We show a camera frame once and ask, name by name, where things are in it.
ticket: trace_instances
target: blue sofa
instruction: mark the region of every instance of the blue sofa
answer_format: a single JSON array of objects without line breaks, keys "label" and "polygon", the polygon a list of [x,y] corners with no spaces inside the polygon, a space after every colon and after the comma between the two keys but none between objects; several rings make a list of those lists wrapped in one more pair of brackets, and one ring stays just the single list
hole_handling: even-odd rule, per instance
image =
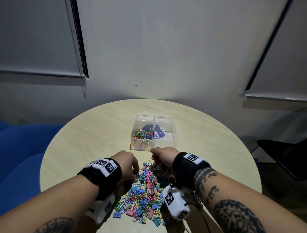
[{"label": "blue sofa", "polygon": [[0,121],[0,216],[41,192],[44,152],[63,126],[11,126]]}]

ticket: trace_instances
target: table top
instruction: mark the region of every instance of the table top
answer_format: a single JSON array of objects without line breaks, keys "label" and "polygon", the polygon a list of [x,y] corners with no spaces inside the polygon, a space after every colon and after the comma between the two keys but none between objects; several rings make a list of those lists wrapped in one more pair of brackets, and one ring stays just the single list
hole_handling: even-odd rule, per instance
[{"label": "table top", "polygon": [[[231,130],[191,107],[152,99],[103,104],[68,122],[52,139],[45,152],[40,171],[41,190],[73,177],[85,164],[110,157],[121,150],[132,152],[142,167],[144,162],[151,160],[151,153],[131,151],[129,148],[135,116],[144,111],[171,115],[178,133],[179,151],[200,156],[215,170],[261,192],[257,166],[248,149]],[[104,232],[166,232],[165,227],[156,227],[152,222],[134,223],[126,215],[121,219],[110,217],[98,232],[102,232],[102,229]]]}]

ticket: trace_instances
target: tattoo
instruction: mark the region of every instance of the tattoo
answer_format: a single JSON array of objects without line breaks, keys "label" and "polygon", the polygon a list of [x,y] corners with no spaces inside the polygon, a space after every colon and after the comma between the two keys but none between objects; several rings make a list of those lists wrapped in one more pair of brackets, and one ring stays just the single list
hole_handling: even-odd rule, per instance
[{"label": "tattoo", "polygon": [[238,201],[222,200],[215,205],[214,213],[229,233],[266,233],[256,215]]},{"label": "tattoo", "polygon": [[[205,194],[205,188],[204,188],[204,183],[207,181],[206,180],[206,175],[208,175],[208,173],[215,171],[213,168],[203,168],[203,169],[199,169],[195,176],[194,176],[194,185],[195,185],[195,192],[199,197],[203,197],[203,195]],[[212,176],[217,176],[217,173],[211,173],[209,174],[208,178],[212,178]]]},{"label": "tattoo", "polygon": [[206,200],[206,204],[207,204],[207,205],[210,205],[210,204],[211,204],[211,202],[210,202],[209,199],[213,200],[213,197],[214,197],[213,191],[218,192],[219,189],[218,189],[216,186],[213,186],[213,187],[210,189],[210,191],[209,191],[209,193],[208,193],[207,200]]},{"label": "tattoo", "polygon": [[69,233],[73,225],[74,221],[72,219],[59,217],[46,222],[34,233]]}]

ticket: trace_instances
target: clear plastic organizer box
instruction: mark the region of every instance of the clear plastic organizer box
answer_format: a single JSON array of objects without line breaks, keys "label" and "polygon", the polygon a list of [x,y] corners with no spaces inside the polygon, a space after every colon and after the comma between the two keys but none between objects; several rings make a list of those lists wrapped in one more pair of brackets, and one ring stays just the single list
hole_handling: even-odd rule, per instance
[{"label": "clear plastic organizer box", "polygon": [[[138,133],[146,133],[147,138],[138,137]],[[169,115],[138,113],[131,132],[130,149],[150,151],[155,147],[172,146],[176,148],[178,136],[175,124]]]}]

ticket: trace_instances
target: white device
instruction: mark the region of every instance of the white device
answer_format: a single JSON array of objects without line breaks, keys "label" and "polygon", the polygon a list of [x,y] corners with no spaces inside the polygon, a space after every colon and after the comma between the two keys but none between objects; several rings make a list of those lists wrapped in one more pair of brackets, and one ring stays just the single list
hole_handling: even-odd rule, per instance
[{"label": "white device", "polygon": [[96,224],[100,224],[115,202],[115,195],[111,193],[104,201],[95,201],[85,212],[85,215],[94,219]]},{"label": "white device", "polygon": [[186,187],[178,189],[176,187],[172,188],[168,185],[162,191],[163,199],[174,219],[183,220],[190,212],[189,206],[185,205],[186,201],[182,197],[186,190]]}]

